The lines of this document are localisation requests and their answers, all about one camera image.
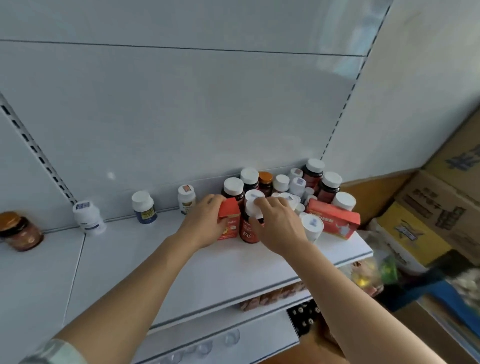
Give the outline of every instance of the white shelf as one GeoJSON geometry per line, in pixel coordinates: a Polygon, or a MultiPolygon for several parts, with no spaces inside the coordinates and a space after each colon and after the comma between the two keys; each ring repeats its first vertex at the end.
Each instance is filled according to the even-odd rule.
{"type": "MultiPolygon", "coordinates": [[[[253,364],[299,343],[285,311],[250,322],[240,327],[239,331],[240,341],[235,346],[226,347],[223,336],[217,336],[213,339],[213,348],[207,357],[198,359],[194,355],[185,355],[182,364],[253,364]]],[[[157,364],[160,360],[161,356],[139,363],[157,364]]]]}
{"type": "Polygon", "coordinates": [[[84,234],[46,234],[40,245],[16,252],[0,244],[0,352],[18,363],[62,328],[84,234]]]}
{"type": "Polygon", "coordinates": [[[236,305],[171,328],[151,330],[138,348],[132,362],[141,362],[152,357],[160,357],[168,352],[183,350],[234,328],[264,319],[266,316],[279,311],[285,311],[290,307],[309,301],[311,298],[310,293],[305,290],[274,304],[261,306],[247,312],[241,311],[236,305]]]}
{"type": "MultiPolygon", "coordinates": [[[[105,233],[87,237],[65,322],[126,277],[182,220],[183,215],[173,210],[159,214],[150,225],[133,218],[114,221],[105,233]]],[[[316,245],[336,266],[372,255],[356,233],[348,241],[323,234],[316,245]]],[[[246,244],[239,238],[216,242],[198,251],[182,269],[152,328],[168,328],[298,280],[285,260],[261,243],[246,244]]]]}

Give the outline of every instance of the lower shelf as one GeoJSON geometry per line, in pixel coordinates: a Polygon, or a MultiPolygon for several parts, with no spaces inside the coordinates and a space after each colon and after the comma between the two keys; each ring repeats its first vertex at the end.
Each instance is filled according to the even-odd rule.
{"type": "Polygon", "coordinates": [[[184,350],[197,343],[221,337],[235,328],[259,322],[284,313],[287,308],[296,306],[312,298],[307,290],[285,298],[268,306],[242,312],[238,306],[231,306],[208,315],[157,332],[150,331],[140,345],[133,363],[159,358],[168,353],[184,350]]]}
{"type": "MultiPolygon", "coordinates": [[[[234,346],[226,346],[224,336],[216,336],[212,340],[212,351],[206,357],[184,353],[182,364],[254,364],[299,343],[297,333],[284,310],[242,325],[239,332],[240,340],[234,346]]],[[[137,364],[163,364],[165,356],[166,354],[159,355],[137,364]]]]}

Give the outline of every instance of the dark bottle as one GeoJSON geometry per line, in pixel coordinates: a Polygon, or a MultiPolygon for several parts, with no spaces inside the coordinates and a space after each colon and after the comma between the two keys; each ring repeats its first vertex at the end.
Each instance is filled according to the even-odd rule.
{"type": "Polygon", "coordinates": [[[265,197],[268,197],[268,196],[271,196],[272,195],[272,189],[273,189],[273,186],[272,186],[272,181],[273,181],[273,174],[269,173],[269,172],[259,172],[259,185],[258,185],[258,189],[260,191],[262,191],[265,195],[265,197]]]}
{"type": "Polygon", "coordinates": [[[318,192],[318,201],[331,203],[336,193],[340,191],[342,177],[335,172],[325,172],[324,177],[320,181],[320,191],[318,192]]]}
{"type": "Polygon", "coordinates": [[[258,171],[255,168],[244,168],[240,172],[240,179],[243,182],[243,191],[258,189],[258,171]]]}
{"type": "Polygon", "coordinates": [[[243,182],[240,178],[230,177],[223,182],[222,196],[226,198],[234,197],[239,206],[243,205],[245,192],[243,191],[243,182]]]}
{"type": "Polygon", "coordinates": [[[260,208],[253,203],[253,200],[247,202],[245,210],[242,212],[240,220],[240,237],[246,243],[255,244],[258,243],[260,239],[258,239],[257,234],[253,232],[252,226],[248,221],[250,216],[258,219],[258,222],[263,225],[264,216],[262,215],[260,208]]]}
{"type": "Polygon", "coordinates": [[[307,160],[307,164],[301,168],[303,171],[303,179],[307,181],[305,187],[311,187],[317,192],[317,185],[324,175],[324,168],[325,163],[319,159],[310,158],[307,160]]]}

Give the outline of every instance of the person's right hand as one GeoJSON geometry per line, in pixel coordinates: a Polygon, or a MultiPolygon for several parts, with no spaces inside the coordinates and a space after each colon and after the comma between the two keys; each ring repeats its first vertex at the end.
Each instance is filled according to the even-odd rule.
{"type": "Polygon", "coordinates": [[[285,257],[299,243],[308,243],[301,220],[286,199],[259,197],[254,203],[264,215],[264,226],[255,217],[250,217],[249,223],[258,238],[272,252],[285,257]]]}

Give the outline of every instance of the hand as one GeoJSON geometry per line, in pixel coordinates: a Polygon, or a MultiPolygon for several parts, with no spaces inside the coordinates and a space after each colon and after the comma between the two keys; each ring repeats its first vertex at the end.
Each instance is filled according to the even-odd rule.
{"type": "Polygon", "coordinates": [[[217,223],[218,210],[224,200],[219,194],[205,196],[180,225],[176,234],[191,243],[194,251],[214,243],[227,227],[226,218],[217,223]]]}
{"type": "Polygon", "coordinates": [[[283,257],[307,242],[307,236],[299,217],[282,197],[256,198],[254,203],[264,215],[264,226],[257,219],[250,217],[249,222],[255,234],[272,252],[283,257]]]}

